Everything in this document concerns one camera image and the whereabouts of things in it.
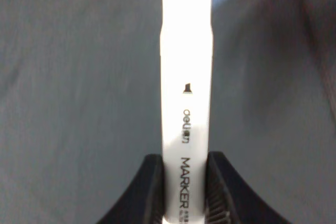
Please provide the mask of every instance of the marker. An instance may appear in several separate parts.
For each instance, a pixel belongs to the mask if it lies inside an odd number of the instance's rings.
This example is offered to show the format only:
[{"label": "marker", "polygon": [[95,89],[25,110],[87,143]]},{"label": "marker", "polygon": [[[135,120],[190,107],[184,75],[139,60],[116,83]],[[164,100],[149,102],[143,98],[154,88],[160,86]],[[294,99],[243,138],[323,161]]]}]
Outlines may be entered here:
[{"label": "marker", "polygon": [[211,0],[162,0],[162,6],[164,221],[204,223],[213,52]]}]

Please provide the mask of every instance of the fabric surface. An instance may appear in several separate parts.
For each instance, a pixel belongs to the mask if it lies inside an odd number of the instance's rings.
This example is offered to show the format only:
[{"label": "fabric surface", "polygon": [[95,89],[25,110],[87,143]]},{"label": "fabric surface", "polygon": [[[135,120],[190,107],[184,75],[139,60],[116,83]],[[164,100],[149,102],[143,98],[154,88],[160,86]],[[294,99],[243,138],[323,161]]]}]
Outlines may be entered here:
[{"label": "fabric surface", "polygon": [[[209,149],[293,223],[333,223],[335,127],[298,1],[217,3]],[[95,223],[161,152],[160,28],[161,0],[0,0],[1,224]]]}]

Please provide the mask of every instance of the gray fabric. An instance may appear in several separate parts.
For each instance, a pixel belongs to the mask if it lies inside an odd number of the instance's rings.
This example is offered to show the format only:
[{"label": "gray fabric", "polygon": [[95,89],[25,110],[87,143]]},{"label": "gray fabric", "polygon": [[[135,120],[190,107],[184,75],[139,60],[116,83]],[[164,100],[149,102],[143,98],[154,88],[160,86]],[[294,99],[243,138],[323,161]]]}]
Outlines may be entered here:
[{"label": "gray fabric", "polygon": [[336,120],[336,0],[303,0],[312,44]]},{"label": "gray fabric", "polygon": [[[297,0],[214,10],[210,150],[294,223],[333,223],[334,124],[301,21]],[[161,0],[0,0],[0,223],[94,223],[161,151],[160,27]]]}]

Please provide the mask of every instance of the deli logo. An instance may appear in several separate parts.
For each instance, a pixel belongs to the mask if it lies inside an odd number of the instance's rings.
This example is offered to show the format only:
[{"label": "deli logo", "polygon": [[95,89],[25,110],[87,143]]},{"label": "deli logo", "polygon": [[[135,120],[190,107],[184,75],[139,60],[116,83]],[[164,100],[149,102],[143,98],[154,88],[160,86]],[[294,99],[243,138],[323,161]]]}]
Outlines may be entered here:
[{"label": "deli logo", "polygon": [[183,114],[184,117],[182,126],[182,143],[187,144],[190,141],[190,129],[191,129],[190,110],[184,110]]}]

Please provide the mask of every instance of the black printed icon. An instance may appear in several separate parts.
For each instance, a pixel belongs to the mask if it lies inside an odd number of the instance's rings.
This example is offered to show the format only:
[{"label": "black printed icon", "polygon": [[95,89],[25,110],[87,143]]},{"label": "black printed icon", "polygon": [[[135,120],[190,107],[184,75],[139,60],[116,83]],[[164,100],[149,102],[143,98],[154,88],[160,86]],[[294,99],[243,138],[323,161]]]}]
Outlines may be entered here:
[{"label": "black printed icon", "polygon": [[193,93],[193,92],[191,91],[191,89],[190,89],[190,83],[187,83],[187,84],[185,85],[185,89],[184,89],[183,93],[184,93],[184,94],[192,94],[192,93]]}]

